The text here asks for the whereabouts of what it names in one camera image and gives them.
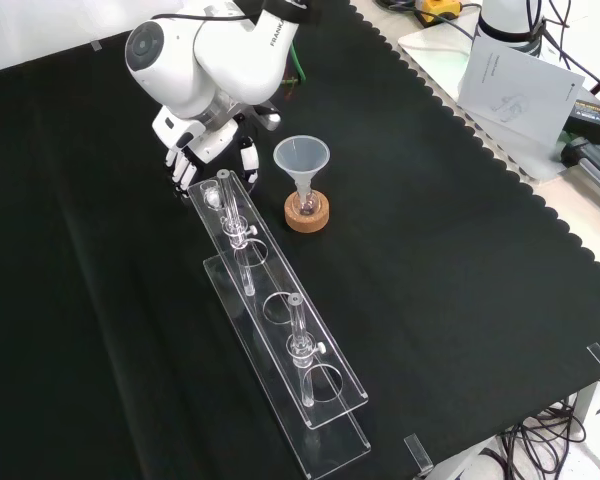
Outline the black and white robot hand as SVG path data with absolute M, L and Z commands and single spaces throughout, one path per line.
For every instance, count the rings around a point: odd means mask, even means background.
M 162 107 L 152 123 L 159 140 L 167 148 L 164 165 L 179 194 L 199 182 L 205 168 L 229 147 L 239 148 L 242 181 L 253 188 L 259 178 L 259 155 L 254 140 L 243 132 L 246 116 L 240 112 L 216 130 L 195 119 L 183 120 Z

